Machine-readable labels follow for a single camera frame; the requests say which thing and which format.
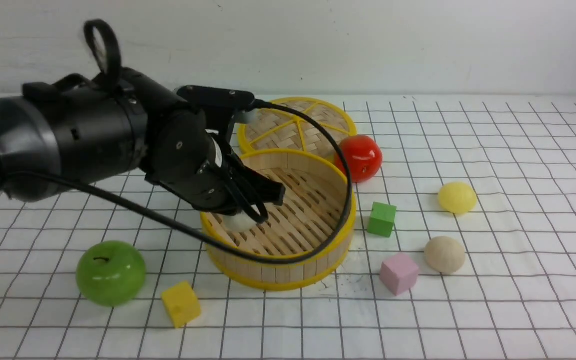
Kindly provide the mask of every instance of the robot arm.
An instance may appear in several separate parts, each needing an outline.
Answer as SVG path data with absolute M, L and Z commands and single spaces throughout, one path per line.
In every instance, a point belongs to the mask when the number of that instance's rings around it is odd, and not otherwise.
M 92 184 L 141 169 L 147 182 L 195 210 L 266 221 L 265 204 L 281 205 L 284 185 L 244 166 L 229 144 L 234 124 L 254 111 L 254 95 L 201 86 L 174 93 L 121 67 L 110 27 L 96 20 L 84 29 L 94 27 L 107 52 L 96 78 L 28 83 L 21 96 L 0 98 L 4 173 L 37 171 Z M 25 202 L 69 190 L 34 178 L 16 178 L 4 189 Z

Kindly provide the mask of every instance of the white table surface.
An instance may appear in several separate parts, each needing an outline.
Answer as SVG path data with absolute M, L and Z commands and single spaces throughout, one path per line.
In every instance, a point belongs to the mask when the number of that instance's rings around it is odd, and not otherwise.
M 345 109 L 384 153 L 381 173 L 356 188 L 362 219 L 335 274 L 264 293 L 222 275 L 198 241 L 87 194 L 1 196 L 0 359 L 576 358 L 576 97 L 315 97 Z M 458 219 L 436 200 L 454 180 L 479 200 Z M 96 185 L 200 227 L 140 171 Z M 364 231 L 374 201 L 398 207 L 389 239 Z M 423 260 L 437 235 L 466 246 L 454 275 Z M 103 240 L 134 244 L 148 267 L 137 299 L 116 309 L 75 284 L 83 251 Z M 421 275 L 395 297 L 378 272 L 397 252 Z M 180 281 L 203 313 L 173 329 L 160 294 Z

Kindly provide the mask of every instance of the green cube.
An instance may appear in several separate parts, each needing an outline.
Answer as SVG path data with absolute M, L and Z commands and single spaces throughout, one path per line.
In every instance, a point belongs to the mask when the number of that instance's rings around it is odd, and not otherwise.
M 393 234 L 396 213 L 397 206 L 388 205 L 388 203 L 373 202 L 367 231 L 370 234 L 390 238 L 391 234 Z

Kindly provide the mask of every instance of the yellow cube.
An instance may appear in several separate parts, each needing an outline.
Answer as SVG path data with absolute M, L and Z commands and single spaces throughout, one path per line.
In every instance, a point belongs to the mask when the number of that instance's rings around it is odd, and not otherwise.
M 188 281 L 183 281 L 162 292 L 161 300 L 174 328 L 181 328 L 202 314 L 199 299 Z

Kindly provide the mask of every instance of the green apple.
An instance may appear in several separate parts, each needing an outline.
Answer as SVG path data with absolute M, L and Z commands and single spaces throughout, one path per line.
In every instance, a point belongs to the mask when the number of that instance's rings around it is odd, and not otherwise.
M 119 306 L 137 296 L 146 282 L 141 253 L 123 241 L 104 241 L 89 248 L 77 264 L 81 294 L 101 306 Z

